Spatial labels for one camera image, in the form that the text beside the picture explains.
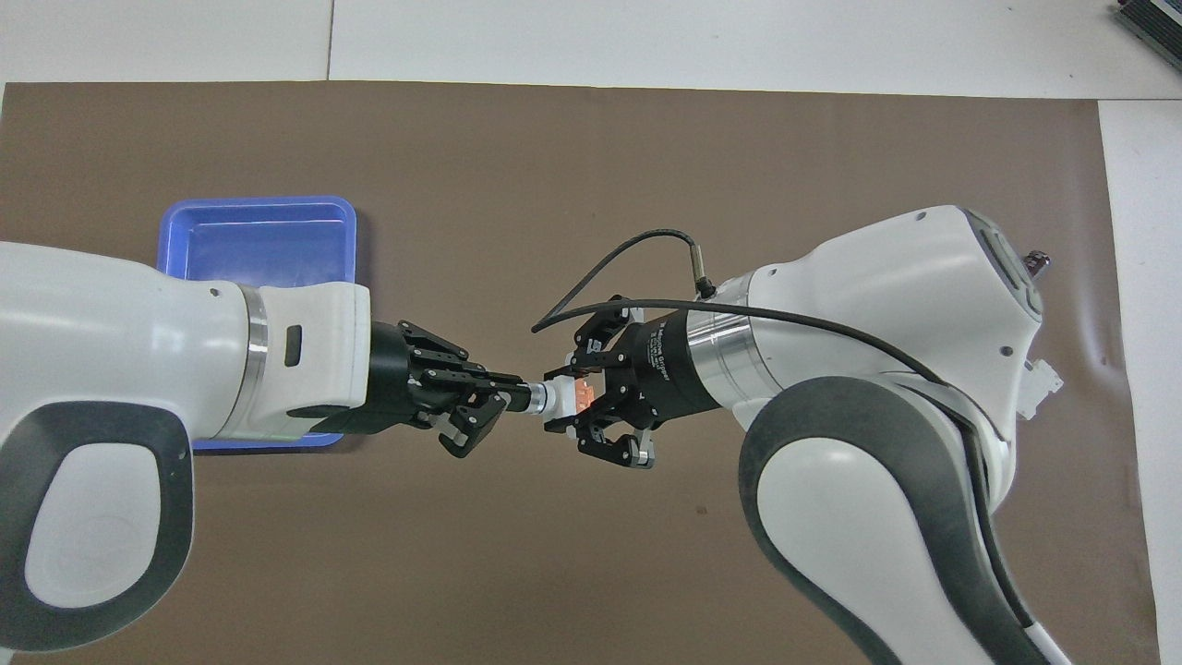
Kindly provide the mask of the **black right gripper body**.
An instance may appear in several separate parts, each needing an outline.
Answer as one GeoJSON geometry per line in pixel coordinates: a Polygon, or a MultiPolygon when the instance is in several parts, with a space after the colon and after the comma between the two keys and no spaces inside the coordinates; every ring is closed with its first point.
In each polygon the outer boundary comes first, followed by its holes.
{"type": "Polygon", "coordinates": [[[661,319],[629,325],[626,420],[635,428],[717,411],[697,374],[687,333],[688,312],[677,309],[661,319]]]}

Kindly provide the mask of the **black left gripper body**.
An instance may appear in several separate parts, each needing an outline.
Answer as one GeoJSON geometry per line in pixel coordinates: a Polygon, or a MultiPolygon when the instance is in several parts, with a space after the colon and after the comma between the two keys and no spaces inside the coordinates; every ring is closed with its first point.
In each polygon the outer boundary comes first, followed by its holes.
{"type": "Polygon", "coordinates": [[[414,378],[413,345],[400,327],[374,321],[368,354],[368,433],[384,432],[397,425],[430,429],[430,416],[411,395],[414,378]]]}

